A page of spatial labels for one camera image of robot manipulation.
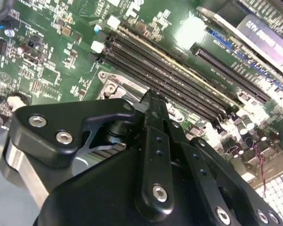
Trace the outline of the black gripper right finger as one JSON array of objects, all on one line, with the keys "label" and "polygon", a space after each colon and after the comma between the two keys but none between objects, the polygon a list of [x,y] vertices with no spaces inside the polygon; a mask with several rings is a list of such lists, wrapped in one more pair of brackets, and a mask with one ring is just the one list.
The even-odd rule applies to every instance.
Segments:
[{"label": "black gripper right finger", "polygon": [[164,226],[281,226],[283,221],[256,191],[205,140],[189,141],[167,115],[175,206]]}]

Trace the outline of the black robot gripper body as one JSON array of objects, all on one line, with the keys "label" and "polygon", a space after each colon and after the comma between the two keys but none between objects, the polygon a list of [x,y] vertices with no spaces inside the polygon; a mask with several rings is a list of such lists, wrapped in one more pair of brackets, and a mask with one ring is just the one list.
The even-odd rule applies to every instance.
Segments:
[{"label": "black robot gripper body", "polygon": [[[150,226],[134,203],[138,151],[122,151],[56,187],[44,202],[38,226]],[[195,186],[172,165],[175,206],[162,226],[209,226]]]}]

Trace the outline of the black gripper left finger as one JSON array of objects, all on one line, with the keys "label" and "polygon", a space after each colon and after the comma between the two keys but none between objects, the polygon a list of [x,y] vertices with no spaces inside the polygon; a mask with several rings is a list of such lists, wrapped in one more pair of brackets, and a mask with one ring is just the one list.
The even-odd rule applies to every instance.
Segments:
[{"label": "black gripper left finger", "polygon": [[6,162],[42,208],[62,183],[122,151],[138,151],[136,209],[148,221],[163,221],[174,195],[162,99],[149,90],[136,106],[117,98],[19,108]]}]

